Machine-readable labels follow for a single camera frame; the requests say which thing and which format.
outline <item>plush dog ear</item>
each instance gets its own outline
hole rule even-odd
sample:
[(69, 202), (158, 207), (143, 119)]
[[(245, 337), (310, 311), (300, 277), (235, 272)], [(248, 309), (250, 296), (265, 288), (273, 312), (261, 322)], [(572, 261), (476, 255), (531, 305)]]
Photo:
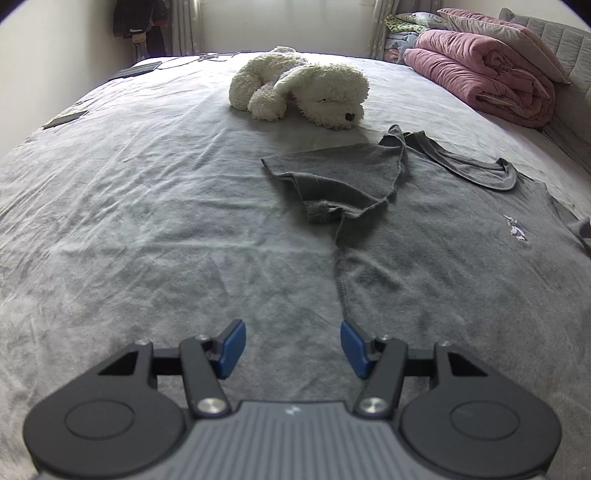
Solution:
[(289, 70), (279, 78), (273, 91), (279, 95), (285, 95), (294, 88), (309, 82), (318, 71), (318, 65), (302, 65)]

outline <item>upholstered headboard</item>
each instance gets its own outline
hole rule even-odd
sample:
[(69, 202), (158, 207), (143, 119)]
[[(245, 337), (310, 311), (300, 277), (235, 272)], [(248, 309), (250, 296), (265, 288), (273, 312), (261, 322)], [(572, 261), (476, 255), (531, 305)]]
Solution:
[(554, 119), (543, 132), (591, 174), (591, 32), (501, 10), (502, 20), (524, 25), (556, 54), (570, 85), (556, 84)]

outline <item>white wall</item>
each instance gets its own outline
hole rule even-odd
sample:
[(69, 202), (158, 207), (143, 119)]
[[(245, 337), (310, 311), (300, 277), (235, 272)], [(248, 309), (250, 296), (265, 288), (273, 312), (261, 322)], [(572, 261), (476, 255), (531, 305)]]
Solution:
[(366, 55), (371, 0), (204, 0), (207, 51), (265, 51), (277, 45)]
[(115, 0), (27, 0), (0, 24), (0, 158), (133, 63)]
[(443, 4), (445, 8), (463, 8), (495, 18), (498, 18), (501, 8), (507, 7), (518, 15), (542, 18), (591, 31), (591, 28), (560, 0), (444, 0)]

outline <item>stuffed animal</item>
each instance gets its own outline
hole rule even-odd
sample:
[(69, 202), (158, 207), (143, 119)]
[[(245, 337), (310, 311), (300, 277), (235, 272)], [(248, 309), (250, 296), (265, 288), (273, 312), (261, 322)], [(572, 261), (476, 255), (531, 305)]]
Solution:
[(229, 96), (234, 108), (270, 122), (283, 118), (290, 96), (316, 125), (348, 129), (363, 118), (368, 91), (367, 78), (350, 65), (310, 64), (293, 48), (277, 47), (237, 72)]

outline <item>phone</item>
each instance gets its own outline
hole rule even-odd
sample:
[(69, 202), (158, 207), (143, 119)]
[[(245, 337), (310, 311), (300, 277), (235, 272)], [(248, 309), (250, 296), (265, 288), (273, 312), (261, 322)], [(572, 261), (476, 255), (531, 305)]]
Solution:
[(82, 115), (85, 115), (87, 113), (88, 113), (88, 110), (84, 110), (82, 112), (71, 113), (70, 115), (59, 116), (57, 118), (54, 118), (47, 125), (43, 125), (43, 130), (45, 130), (47, 128), (51, 128), (51, 127), (57, 127), (58, 125), (66, 124), (68, 122), (71, 122), (72, 120), (76, 120), (77, 118), (80, 118)]
[(115, 80), (115, 79), (124, 79), (127, 77), (135, 77), (137, 75), (142, 75), (143, 73), (153, 72), (162, 64), (161, 61), (155, 61), (152, 63), (146, 63), (144, 65), (137, 65), (135, 67), (130, 67), (128, 69), (123, 69), (115, 73), (108, 81)]

